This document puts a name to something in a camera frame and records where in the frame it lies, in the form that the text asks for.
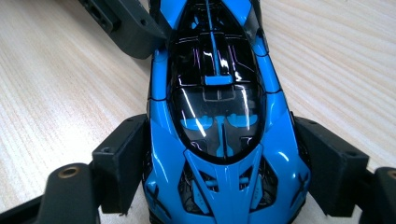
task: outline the screw hole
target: screw hole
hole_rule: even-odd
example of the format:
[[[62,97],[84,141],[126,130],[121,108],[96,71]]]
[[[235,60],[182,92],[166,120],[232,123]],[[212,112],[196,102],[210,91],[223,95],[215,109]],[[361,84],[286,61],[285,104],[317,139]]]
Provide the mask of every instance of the screw hole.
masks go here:
[[[111,147],[104,147],[104,148],[102,148],[101,151],[105,152],[105,153],[110,153],[111,152]]]
[[[64,168],[61,172],[58,173],[58,176],[62,179],[66,179],[77,175],[78,172],[79,172],[79,168],[77,166],[71,166]]]
[[[353,157],[358,155],[358,153],[353,152],[353,151],[348,151],[346,154],[349,155],[349,156],[353,156]]]
[[[90,10],[91,10],[91,14],[93,15],[93,18],[96,21],[100,21],[102,19],[102,15],[100,14],[100,12],[96,7],[91,7]]]
[[[145,19],[140,20],[140,23],[144,26],[146,26],[148,24],[148,22]]]

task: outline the car body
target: car body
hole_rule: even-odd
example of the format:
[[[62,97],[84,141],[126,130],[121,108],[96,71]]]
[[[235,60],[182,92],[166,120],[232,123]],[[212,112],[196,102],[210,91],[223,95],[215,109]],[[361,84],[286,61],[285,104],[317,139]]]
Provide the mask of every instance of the car body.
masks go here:
[[[153,54],[148,94],[151,222],[291,222],[311,171],[256,16],[259,1],[150,5],[172,30]]]

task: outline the black plastic part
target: black plastic part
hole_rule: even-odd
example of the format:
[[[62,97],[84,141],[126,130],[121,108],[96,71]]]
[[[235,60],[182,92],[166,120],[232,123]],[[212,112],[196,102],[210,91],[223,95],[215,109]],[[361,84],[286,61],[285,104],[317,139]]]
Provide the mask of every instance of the black plastic part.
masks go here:
[[[260,0],[252,0],[251,5],[253,5],[254,12],[257,17],[257,21],[262,28],[262,7],[260,6]]]
[[[90,167],[73,163],[49,175],[37,223],[98,223]]]
[[[396,169],[381,167],[368,174],[358,187],[357,205],[362,214],[360,224],[396,223]]]
[[[149,149],[146,115],[125,120],[92,153],[92,168],[104,184],[100,202],[104,213],[127,214],[143,174]]]
[[[296,117],[294,123],[312,164],[309,192],[326,215],[350,217],[369,157],[312,120]]]
[[[146,59],[167,36],[138,0],[79,0],[126,54]]]
[[[261,19],[261,14],[260,16],[257,16],[256,14],[257,11],[258,11],[257,8],[252,7],[248,13],[247,21],[244,24],[244,30],[245,33],[247,34],[247,39],[249,40],[252,46],[254,45],[257,32],[259,30],[262,30],[260,24],[261,21],[259,21]]]
[[[148,7],[149,7],[149,15],[157,22],[157,24],[161,27],[165,36],[166,40],[166,47],[169,47],[169,40],[173,33],[171,25],[166,20],[165,16],[161,12],[161,0],[148,0]]]
[[[14,224],[23,223],[30,224],[37,220],[38,209],[40,207],[42,196],[18,205],[5,213],[0,214],[0,223]]]

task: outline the wood grain surface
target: wood grain surface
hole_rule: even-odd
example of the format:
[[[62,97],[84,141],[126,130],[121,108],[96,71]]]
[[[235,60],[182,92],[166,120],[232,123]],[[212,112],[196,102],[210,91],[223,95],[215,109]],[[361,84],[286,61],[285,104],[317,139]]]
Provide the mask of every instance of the wood grain surface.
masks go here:
[[[271,56],[297,116],[396,166],[396,2],[262,0]],[[40,195],[47,176],[145,113],[150,59],[122,53],[77,0],[0,0],[0,213]],[[128,217],[149,223],[141,189]],[[295,223],[326,217],[308,197]]]

